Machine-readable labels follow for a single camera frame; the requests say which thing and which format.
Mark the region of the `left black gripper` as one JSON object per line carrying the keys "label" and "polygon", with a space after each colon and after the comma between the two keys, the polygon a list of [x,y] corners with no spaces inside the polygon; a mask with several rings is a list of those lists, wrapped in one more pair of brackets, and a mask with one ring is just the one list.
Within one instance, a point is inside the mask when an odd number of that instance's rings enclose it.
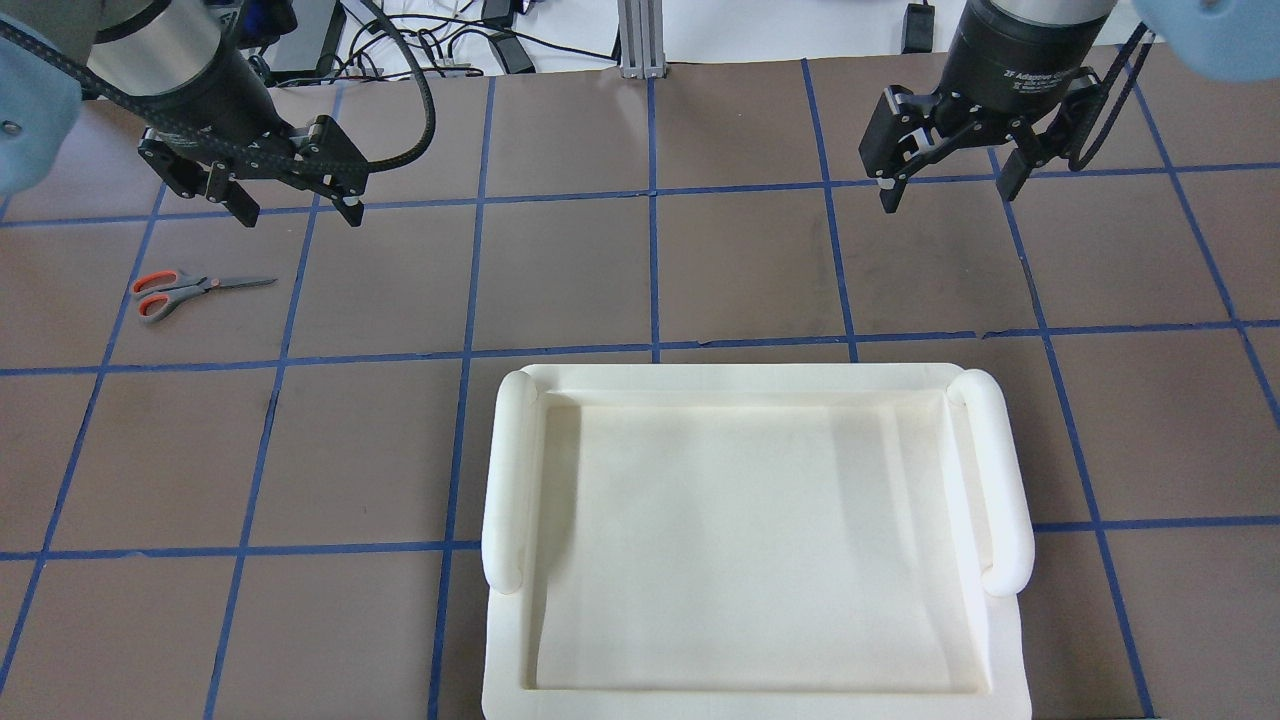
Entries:
{"label": "left black gripper", "polygon": [[292,122],[246,60],[214,60],[177,88],[140,95],[163,123],[150,123],[140,155],[180,197],[221,197],[244,228],[259,223],[250,181],[278,181],[338,200],[351,228],[364,223],[360,197],[369,161],[329,114]]}

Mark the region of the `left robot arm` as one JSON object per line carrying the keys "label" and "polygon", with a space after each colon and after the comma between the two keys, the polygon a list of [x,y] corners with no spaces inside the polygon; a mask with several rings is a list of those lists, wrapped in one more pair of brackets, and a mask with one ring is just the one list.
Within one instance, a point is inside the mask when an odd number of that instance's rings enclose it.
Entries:
{"label": "left robot arm", "polygon": [[81,104],[111,91],[146,119],[138,155],[174,195],[252,227],[244,183],[276,181],[364,219],[361,151],[330,117],[289,124],[205,1],[5,1],[3,193],[42,182]]}

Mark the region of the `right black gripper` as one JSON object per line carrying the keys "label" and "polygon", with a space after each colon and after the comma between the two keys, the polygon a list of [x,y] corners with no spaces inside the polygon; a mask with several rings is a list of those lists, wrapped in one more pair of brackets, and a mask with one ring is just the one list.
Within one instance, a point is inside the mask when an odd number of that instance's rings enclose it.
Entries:
{"label": "right black gripper", "polygon": [[1069,158],[1103,104],[1084,60],[1103,27],[1101,10],[965,10],[936,88],[891,85],[858,146],[886,214],[923,168],[960,149],[1012,143],[998,177],[1014,202],[1034,169]]}

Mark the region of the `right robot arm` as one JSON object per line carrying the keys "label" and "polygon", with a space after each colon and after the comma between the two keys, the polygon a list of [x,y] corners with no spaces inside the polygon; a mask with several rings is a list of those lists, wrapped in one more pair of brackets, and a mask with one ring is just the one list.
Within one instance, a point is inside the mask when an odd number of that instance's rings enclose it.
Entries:
{"label": "right robot arm", "polygon": [[1277,77],[1275,1],[1135,1],[1138,24],[1100,74],[1085,61],[1112,1],[969,1],[929,94],[891,85],[858,146],[892,214],[909,181],[961,149],[1004,145],[997,177],[1012,201],[1030,174],[1061,159],[1084,170],[1137,86],[1156,40],[1221,82]]}

